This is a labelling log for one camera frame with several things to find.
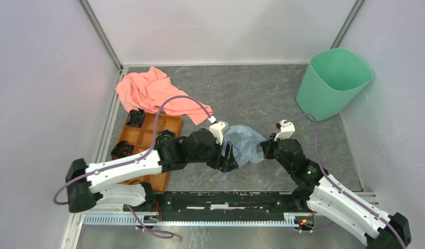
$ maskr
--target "green trash bin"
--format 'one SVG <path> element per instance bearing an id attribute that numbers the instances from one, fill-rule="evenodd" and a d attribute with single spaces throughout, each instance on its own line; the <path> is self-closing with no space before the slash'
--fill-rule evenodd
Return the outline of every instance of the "green trash bin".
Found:
<path id="1" fill-rule="evenodd" d="M 334 48 L 312 57 L 296 101 L 305 113 L 324 120 L 338 114 L 373 78 L 350 50 Z"/>

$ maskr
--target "plastic bag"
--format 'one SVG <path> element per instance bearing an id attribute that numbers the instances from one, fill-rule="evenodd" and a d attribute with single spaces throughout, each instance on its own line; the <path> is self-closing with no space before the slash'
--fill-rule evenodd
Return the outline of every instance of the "plastic bag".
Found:
<path id="1" fill-rule="evenodd" d="M 251 127 L 242 126 L 241 124 L 231 126 L 223 135 L 223 144 L 231 142 L 233 145 L 233 153 L 235 161 L 241 167 L 247 164 L 259 163 L 263 161 L 263 152 L 257 153 L 257 146 L 266 139 Z M 225 155 L 226 146 L 223 147 L 222 155 Z"/>

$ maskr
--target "pink towel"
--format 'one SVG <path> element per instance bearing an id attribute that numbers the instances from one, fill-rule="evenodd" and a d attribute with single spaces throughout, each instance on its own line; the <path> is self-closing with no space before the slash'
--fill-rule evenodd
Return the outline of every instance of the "pink towel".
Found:
<path id="1" fill-rule="evenodd" d="M 116 87 L 119 100 L 127 112 L 138 108 L 148 113 L 156 113 L 167 99 L 177 96 L 188 96 L 171 84 L 170 78 L 161 70 L 151 67 L 146 73 L 129 73 Z M 204 105 L 210 114 L 213 110 Z M 180 116 L 187 114 L 198 125 L 208 116 L 195 102 L 189 99 L 175 99 L 164 106 L 168 115 Z"/>

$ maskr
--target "cable connector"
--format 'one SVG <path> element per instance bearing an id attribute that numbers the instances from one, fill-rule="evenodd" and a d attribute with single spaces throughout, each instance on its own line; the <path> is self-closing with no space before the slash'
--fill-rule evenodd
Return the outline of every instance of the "cable connector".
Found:
<path id="1" fill-rule="evenodd" d="M 215 123 L 217 122 L 217 119 L 214 116 L 211 116 L 210 118 L 208 118 L 208 121 L 211 123 Z"/>

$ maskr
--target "coral cloth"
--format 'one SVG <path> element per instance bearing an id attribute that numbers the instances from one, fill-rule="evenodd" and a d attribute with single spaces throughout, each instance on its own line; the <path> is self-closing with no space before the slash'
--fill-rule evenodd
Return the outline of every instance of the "coral cloth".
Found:
<path id="1" fill-rule="evenodd" d="M 188 96 L 184 91 L 171 84 L 170 78 L 161 70 L 151 67 L 146 73 L 129 73 L 117 85 L 119 100 L 127 112 L 138 108 L 148 113 L 156 113 L 167 99 L 177 96 Z M 213 110 L 204 105 L 210 114 Z M 195 102 L 179 98 L 168 102 L 163 110 L 168 115 L 180 116 L 187 114 L 198 125 L 208 118 L 208 115 Z"/>

